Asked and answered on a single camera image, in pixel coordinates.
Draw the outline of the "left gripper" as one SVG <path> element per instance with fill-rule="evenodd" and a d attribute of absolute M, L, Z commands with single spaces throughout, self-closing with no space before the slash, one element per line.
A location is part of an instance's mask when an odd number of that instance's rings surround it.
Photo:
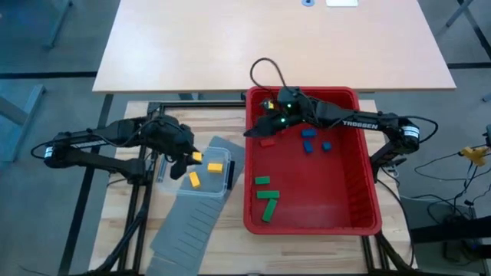
<path fill-rule="evenodd" d="M 187 125 L 177 126 L 163 121 L 151 125 L 151 148 L 172 158 L 196 152 L 193 140 L 194 135 Z M 184 159 L 183 162 L 186 166 L 202 163 L 195 159 Z"/>

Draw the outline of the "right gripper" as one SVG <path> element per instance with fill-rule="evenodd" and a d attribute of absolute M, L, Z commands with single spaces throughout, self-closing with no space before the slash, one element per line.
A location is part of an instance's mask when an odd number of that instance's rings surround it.
<path fill-rule="evenodd" d="M 260 118 L 252 129 L 244 132 L 245 137 L 266 137 L 268 133 L 277 133 L 298 123 L 297 115 L 287 116 L 283 113 L 271 113 Z"/>

